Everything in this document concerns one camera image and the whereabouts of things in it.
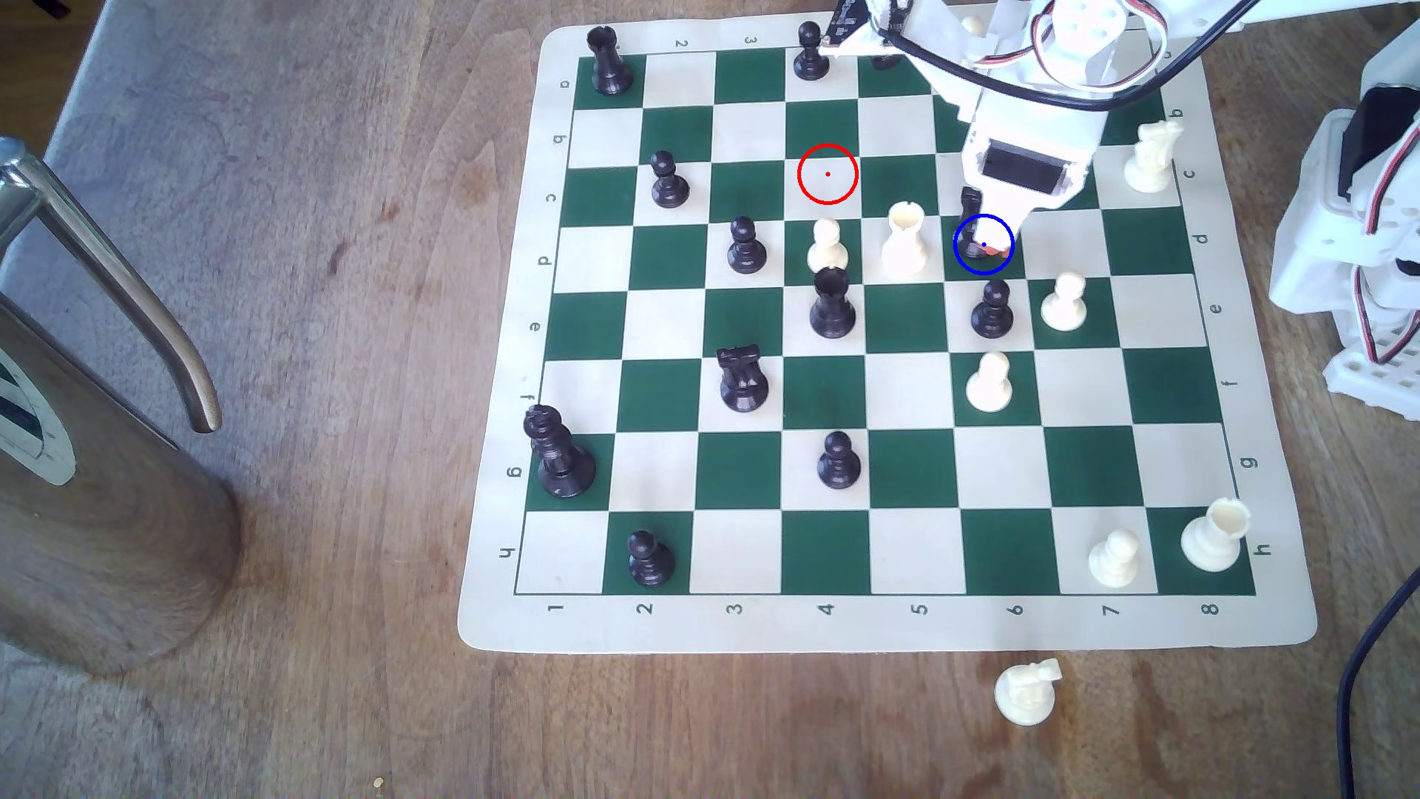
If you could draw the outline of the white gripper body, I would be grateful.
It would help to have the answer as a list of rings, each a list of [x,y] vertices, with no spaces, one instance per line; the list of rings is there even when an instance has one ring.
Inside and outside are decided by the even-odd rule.
[[[984,213],[1059,209],[1085,187],[1106,115],[983,91],[963,148]]]

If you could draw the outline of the white red gripper finger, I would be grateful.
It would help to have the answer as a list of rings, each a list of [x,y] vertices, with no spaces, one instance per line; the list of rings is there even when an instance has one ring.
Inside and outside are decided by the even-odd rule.
[[[988,263],[1001,267],[1012,263],[1014,250],[1020,248],[1024,230],[1030,230],[1030,219],[1039,206],[1034,199],[983,199],[981,202],[981,247]]]

